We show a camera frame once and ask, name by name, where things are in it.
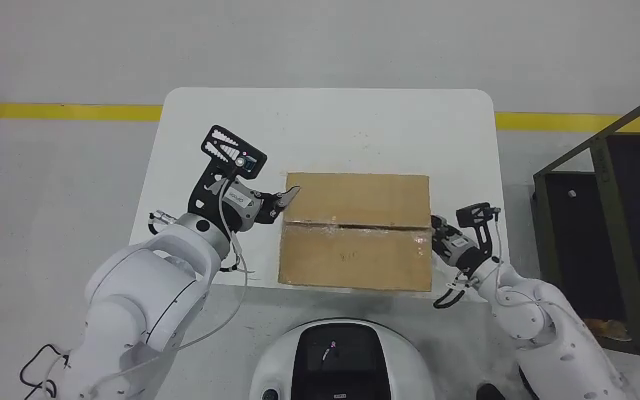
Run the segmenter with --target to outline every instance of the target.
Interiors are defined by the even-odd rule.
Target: label
[[[233,201],[242,208],[247,208],[249,206],[249,203],[251,202],[251,199],[249,197],[245,196],[232,187],[227,189],[227,193],[225,193],[224,198]]]
[[[468,242],[468,241],[467,241],[467,239],[465,239],[465,238],[457,238],[456,240],[454,240],[454,241],[452,241],[452,242],[451,242],[451,244],[452,244],[454,247],[462,247],[462,246],[464,246],[464,245],[465,245],[465,244],[467,244],[467,243],[469,243],[469,242]]]

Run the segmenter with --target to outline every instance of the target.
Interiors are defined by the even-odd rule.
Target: wire
[[[29,392],[29,394],[25,397],[25,400],[26,400],[26,399],[28,399],[29,397],[31,397],[31,395],[33,395],[33,393],[35,393],[35,392],[36,392],[36,390],[38,390],[38,389],[42,388],[42,387],[43,387],[43,382],[46,382],[46,383],[51,384],[51,389],[49,389],[48,387],[46,387],[46,386],[47,386],[47,385],[46,385],[46,383],[44,384],[45,390],[46,390],[47,394],[48,394],[50,397],[52,397],[52,398],[56,398],[56,397],[58,396],[58,387],[56,386],[56,383],[55,383],[53,380],[48,379],[48,378],[49,378],[48,376],[47,376],[47,378],[46,378],[46,380],[45,380],[45,381],[40,382],[40,383],[38,383],[38,384],[28,382],[28,381],[24,378],[24,374],[25,374],[25,372],[26,372],[27,368],[29,368],[29,366],[30,366],[30,365],[31,365],[31,364],[32,364],[32,363],[33,363],[33,362],[34,362],[34,361],[35,361],[35,360],[40,356],[40,354],[42,354],[42,352],[44,351],[44,349],[47,349],[47,348],[51,349],[54,353],[56,353],[56,355],[64,357],[64,358],[67,360],[67,362],[68,362],[68,360],[69,360],[69,356],[68,356],[68,352],[67,352],[67,351],[61,351],[61,350],[58,350],[58,349],[55,347],[55,345],[53,345],[53,344],[51,344],[51,343],[48,343],[48,344],[45,344],[44,346],[42,346],[42,347],[40,348],[40,350],[38,350],[38,351],[36,352],[36,354],[35,354],[33,357],[31,357],[31,359],[30,359],[30,360],[29,360],[29,361],[24,365],[24,367],[22,367],[22,369],[20,370],[20,374],[19,374],[20,382],[22,382],[22,383],[23,383],[24,385],[26,385],[26,386],[29,386],[30,388],[33,388],[33,389],[31,390],[31,392]]]
[[[242,303],[244,302],[244,298],[245,295],[247,294],[247,287],[249,285],[249,271],[247,269],[247,262],[244,259],[244,256],[242,255],[242,248],[240,247],[240,243],[238,242],[238,239],[235,237],[235,234],[233,234],[230,229],[229,226],[227,225],[227,221],[224,218],[224,214],[222,213],[222,198],[224,197],[224,193],[225,193],[225,189],[227,188],[227,186],[229,185],[229,180],[226,180],[223,184],[222,184],[222,188],[220,191],[220,197],[218,199],[218,211],[220,212],[220,218],[222,220],[222,225],[224,226],[225,231],[227,232],[227,235],[230,238],[231,244],[233,246],[234,251],[236,252],[236,256],[240,258],[240,261],[242,262],[242,266],[244,267],[244,269],[239,269],[239,271],[244,272],[244,286],[242,288],[242,295],[240,296],[240,301],[238,302],[238,305],[236,306],[236,308],[233,310],[233,312],[231,313],[231,315],[229,315],[229,317],[224,320],[224,322],[222,322],[220,325],[218,325],[215,329],[213,329],[212,331],[210,331],[209,333],[200,336],[197,339],[194,339],[192,341],[190,341],[187,344],[183,344],[182,346],[176,348],[176,349],[171,349],[171,350],[167,350],[163,353],[161,353],[158,356],[155,356],[143,363],[134,365],[131,368],[127,368],[124,371],[121,372],[116,372],[114,374],[111,375],[107,375],[103,378],[100,378],[96,383],[94,383],[93,385],[91,385],[90,387],[88,387],[87,390],[84,390],[82,393],[85,395],[85,397],[87,397],[88,393],[93,392],[98,386],[112,380],[112,379],[116,379],[118,377],[121,377],[123,375],[126,375],[130,372],[136,371],[140,368],[144,368],[145,366],[154,363],[158,360],[161,359],[165,359],[167,357],[171,357],[172,354],[177,353],[179,351],[182,351],[184,349],[186,349],[187,347],[191,347],[196,343],[199,343],[207,338],[209,338],[210,336],[212,336],[213,334],[217,333],[219,330],[221,330],[222,328],[224,328],[229,322],[231,322],[231,320],[233,319],[233,317],[236,316],[236,314],[238,313],[238,311],[240,310],[240,306],[242,305]]]
[[[49,381],[49,374],[51,373],[51,370],[53,369],[53,367],[56,365],[56,363],[58,362],[58,360],[60,360],[61,358],[67,356],[68,354],[59,354],[56,356],[56,358],[51,362],[51,364],[49,365],[49,368],[47,368],[47,372],[45,372],[44,374],[44,379],[42,380],[42,394],[44,395],[44,398],[48,398],[49,397],[49,392],[47,392],[47,382]]]

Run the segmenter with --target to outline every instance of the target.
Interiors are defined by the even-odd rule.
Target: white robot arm
[[[460,269],[466,287],[489,302],[498,325],[514,339],[518,364],[540,399],[627,399],[624,377],[562,292],[547,282],[523,278],[510,264],[491,257],[487,222],[494,216],[497,221],[499,212],[488,203],[458,210],[459,225],[476,230],[479,247],[444,218],[433,216],[434,251]],[[442,300],[436,308],[455,303]]]
[[[191,194],[188,212],[178,219],[151,213],[149,229],[155,236],[111,256],[87,284],[84,341],[64,355],[63,400],[153,399],[177,351],[235,315],[180,346],[214,275],[244,263],[235,233],[254,223],[273,223],[299,188],[270,194],[240,183],[238,176],[258,175],[266,155],[220,126],[207,134],[202,150],[211,162]],[[158,232],[157,223],[167,227]],[[230,243],[236,263],[224,269]],[[41,394],[48,397],[44,388]]]

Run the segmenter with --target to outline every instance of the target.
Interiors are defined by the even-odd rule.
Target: cardboard box
[[[431,290],[429,178],[291,173],[278,281]]]
[[[425,175],[290,173],[287,188],[291,186],[302,190],[286,210],[285,223],[431,226]]]
[[[285,226],[280,283],[431,290],[431,233]]]

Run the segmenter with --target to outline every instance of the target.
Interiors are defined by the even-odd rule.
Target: yellow floor line
[[[0,118],[157,122],[161,105],[0,103]],[[595,133],[620,115],[496,112],[500,131]],[[640,119],[622,132],[640,132]]]

